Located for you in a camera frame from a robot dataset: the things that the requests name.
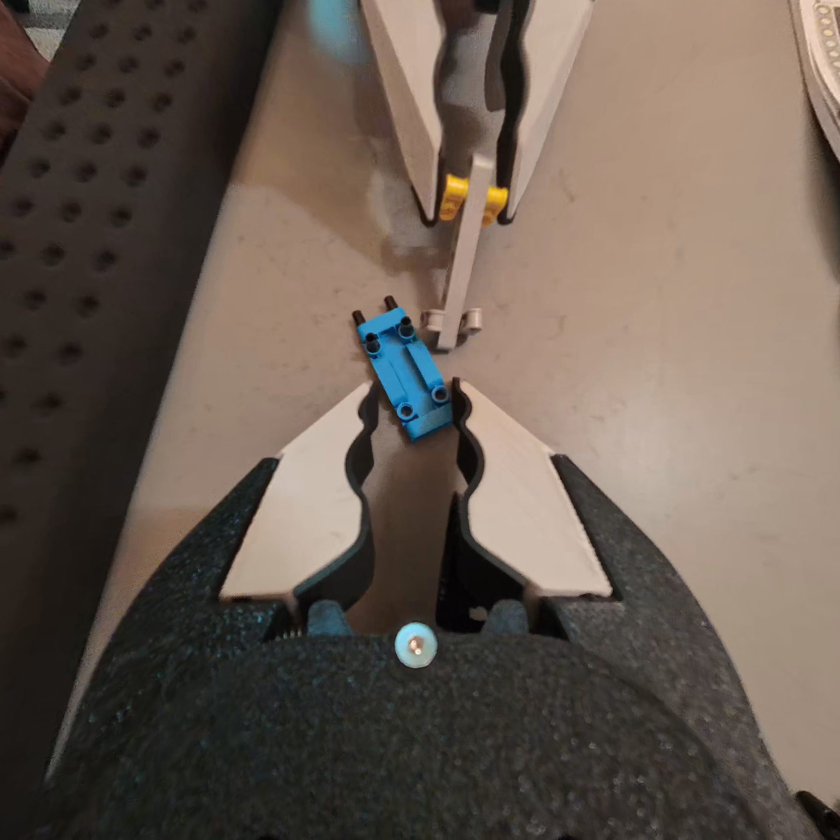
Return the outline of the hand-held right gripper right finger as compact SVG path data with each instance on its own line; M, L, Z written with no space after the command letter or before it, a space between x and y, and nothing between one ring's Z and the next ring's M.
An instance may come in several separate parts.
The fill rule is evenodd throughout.
M436 623L479 632L499 602L529 629L552 599L609 601L614 587L561 477L558 455L474 385L452 383L457 468L465 488L448 512Z

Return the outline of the short grey connector piece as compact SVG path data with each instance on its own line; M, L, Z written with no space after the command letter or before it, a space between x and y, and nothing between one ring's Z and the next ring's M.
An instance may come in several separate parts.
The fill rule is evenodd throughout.
M449 318L443 309L428 309L421 313L421 326L429 332L440 333L453 319ZM482 330L483 318L481 308L471 308L465 311L458 323L458 335L473 335Z

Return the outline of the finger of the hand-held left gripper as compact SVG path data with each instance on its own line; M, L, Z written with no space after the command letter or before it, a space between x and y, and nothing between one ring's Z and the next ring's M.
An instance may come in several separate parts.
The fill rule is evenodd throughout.
M360 1L396 139L421 218L438 220L444 127L437 83L445 23L435 1Z
M514 220L552 126L586 29L593 1L526 1L521 35L525 87L517 111L504 112L497 138L497 186L509 190L498 217Z

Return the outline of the instruction booklet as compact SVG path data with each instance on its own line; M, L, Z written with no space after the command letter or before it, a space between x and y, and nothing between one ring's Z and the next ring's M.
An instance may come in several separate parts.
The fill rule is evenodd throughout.
M839 159L839 2L789 1L805 90Z

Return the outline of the long grey building beam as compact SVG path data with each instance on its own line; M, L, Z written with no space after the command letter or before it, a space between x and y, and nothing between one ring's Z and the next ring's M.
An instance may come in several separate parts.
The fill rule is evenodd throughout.
M454 350L459 340L493 175L492 160L482 153L473 154L470 161L468 194L460 211L454 255L448 270L443 321L437 335L438 352Z

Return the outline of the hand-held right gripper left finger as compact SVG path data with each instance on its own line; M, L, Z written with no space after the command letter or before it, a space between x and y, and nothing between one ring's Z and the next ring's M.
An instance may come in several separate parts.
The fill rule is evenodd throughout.
M367 592L375 548L363 484L374 465L378 418L379 387L365 381L279 452L221 602L307 611L324 600L348 610Z

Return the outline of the black perforated pad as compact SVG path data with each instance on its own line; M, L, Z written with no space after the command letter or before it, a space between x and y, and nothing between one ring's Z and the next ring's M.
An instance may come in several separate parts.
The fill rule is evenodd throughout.
M38 788L281 2L81 2L2 181L2 809Z

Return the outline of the blue panel with black pins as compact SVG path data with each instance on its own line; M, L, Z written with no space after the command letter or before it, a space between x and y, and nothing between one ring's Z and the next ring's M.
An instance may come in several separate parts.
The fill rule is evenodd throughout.
M408 438L416 442L453 422L452 397L414 321L393 297L367 319L352 312L360 344Z

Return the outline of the pile of small building pieces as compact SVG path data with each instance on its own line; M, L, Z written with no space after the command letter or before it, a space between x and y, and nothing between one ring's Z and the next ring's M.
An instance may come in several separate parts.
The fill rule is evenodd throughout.
M825 839L839 839L839 814L809 791L798 791L795 799Z

